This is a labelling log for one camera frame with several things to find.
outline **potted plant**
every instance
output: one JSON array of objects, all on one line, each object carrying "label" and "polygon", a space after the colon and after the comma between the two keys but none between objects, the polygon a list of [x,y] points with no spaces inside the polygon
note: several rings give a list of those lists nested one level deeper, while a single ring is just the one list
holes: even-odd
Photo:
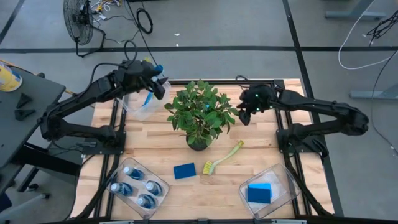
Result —
[{"label": "potted plant", "polygon": [[214,85],[203,80],[196,85],[191,81],[184,90],[177,92],[172,104],[165,104],[165,109],[173,114],[167,121],[172,122],[175,131],[186,132],[190,148],[202,151],[218,138],[223,126],[227,126],[228,134],[230,124],[235,124],[231,115],[238,115],[238,111],[228,103],[229,100],[225,93],[218,93]]}]

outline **concrete floor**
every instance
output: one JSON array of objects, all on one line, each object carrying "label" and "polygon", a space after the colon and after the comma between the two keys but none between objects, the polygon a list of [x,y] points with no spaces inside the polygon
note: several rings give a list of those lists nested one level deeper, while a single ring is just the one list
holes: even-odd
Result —
[{"label": "concrete floor", "polygon": [[[297,35],[302,47],[340,46],[353,21],[328,20],[325,10],[350,10],[357,1],[289,0]],[[0,30],[4,27],[17,1],[5,1],[0,8]],[[1,49],[54,49],[73,48],[63,22],[62,1],[25,0],[12,23]],[[133,10],[139,3],[132,4]],[[145,2],[154,21],[154,32],[145,38],[151,47],[266,45],[293,46],[282,1],[278,0],[169,0]],[[398,9],[395,0],[376,1],[371,10],[385,12],[390,16]],[[106,16],[124,14],[125,8],[112,7]],[[369,39],[363,37],[378,22],[361,21],[353,31],[346,46],[365,46]],[[131,38],[136,28],[131,21],[115,18],[101,22],[108,38],[123,40]],[[398,29],[394,27],[374,45],[396,46]],[[96,32],[85,47],[96,47],[100,42]],[[142,37],[134,40],[144,46]],[[105,47],[122,47],[106,41]],[[389,57],[392,52],[343,52],[346,66],[355,67]],[[202,52],[154,52],[158,63],[164,65],[170,78],[301,78],[294,51],[202,51]],[[370,113],[370,101],[349,98],[350,90],[371,90],[382,65],[361,70],[345,70],[337,61],[337,52],[304,52],[308,76],[316,98],[347,102]],[[138,58],[149,57],[139,53]],[[0,58],[30,70],[44,72],[46,78],[64,84],[72,91],[82,91],[89,80],[92,68],[100,62],[118,63],[123,53],[97,53],[81,59],[74,53],[54,54],[1,54]],[[394,58],[385,69],[378,90],[398,82],[394,71],[398,69]],[[96,78],[113,68],[101,67]],[[394,119],[398,107],[394,101],[375,101],[374,121],[376,126],[398,147]],[[71,115],[73,123],[90,124],[93,110],[86,108]],[[31,143],[46,146],[40,133],[36,132]],[[396,203],[398,195],[397,155],[376,134],[373,128],[360,137],[332,134],[326,137],[330,160],[335,174],[341,206],[346,217],[380,218],[398,220]],[[67,155],[74,160],[79,155]],[[20,182],[26,168],[17,178]],[[60,180],[45,172],[39,172],[34,182],[40,184],[41,192],[50,192],[53,197],[40,206],[24,211],[24,217],[15,216],[15,223],[43,223],[65,218],[73,201],[73,178]],[[32,198],[37,192],[17,194],[7,191],[15,204]]]}]

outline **brush bristles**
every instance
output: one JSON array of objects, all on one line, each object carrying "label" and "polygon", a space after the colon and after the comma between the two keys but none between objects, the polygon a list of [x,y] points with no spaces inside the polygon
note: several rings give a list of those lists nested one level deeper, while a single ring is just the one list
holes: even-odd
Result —
[{"label": "brush bristles", "polygon": [[211,166],[213,165],[213,163],[212,162],[210,162],[210,161],[207,161],[206,163],[205,163],[205,166],[204,166],[204,168],[203,168],[203,174],[206,174],[206,175],[208,175],[209,174],[209,172],[210,172],[210,169],[211,169]]}]

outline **yellow-green brush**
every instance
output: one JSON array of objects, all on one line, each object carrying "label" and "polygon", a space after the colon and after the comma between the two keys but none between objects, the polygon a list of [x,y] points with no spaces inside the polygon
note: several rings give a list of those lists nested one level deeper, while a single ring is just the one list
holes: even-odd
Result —
[{"label": "yellow-green brush", "polygon": [[231,157],[235,152],[237,152],[242,146],[243,146],[243,141],[240,140],[239,143],[232,149],[232,151],[226,155],[224,158],[217,160],[216,162],[210,162],[207,161],[204,168],[203,168],[203,174],[211,175],[214,171],[214,168],[220,163],[223,162],[224,160],[228,159]]}]

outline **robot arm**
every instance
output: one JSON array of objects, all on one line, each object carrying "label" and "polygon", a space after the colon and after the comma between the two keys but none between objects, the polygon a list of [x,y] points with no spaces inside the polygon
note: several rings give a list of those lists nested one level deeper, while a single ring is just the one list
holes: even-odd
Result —
[{"label": "robot arm", "polygon": [[263,113],[271,108],[286,111],[304,110],[316,112],[328,116],[334,116],[336,120],[320,124],[301,125],[293,124],[289,129],[289,139],[300,141],[310,135],[343,133],[349,136],[358,136],[368,130],[368,117],[359,109],[346,103],[329,102],[304,97],[294,91],[277,90],[276,92],[267,85],[251,85],[240,96],[243,102],[240,108],[239,118],[244,125],[250,123],[251,114]]},{"label": "robot arm", "polygon": [[165,93],[163,83],[167,78],[158,79],[161,73],[146,61],[124,61],[117,70],[113,70],[104,77],[91,83],[88,88],[56,105],[47,108],[47,112],[40,119],[42,136],[47,140],[57,140],[64,136],[95,138],[105,144],[117,141],[116,133],[111,126],[100,128],[69,124],[62,118],[78,111],[92,103],[106,102],[124,95],[148,90],[155,97],[162,99]]}]

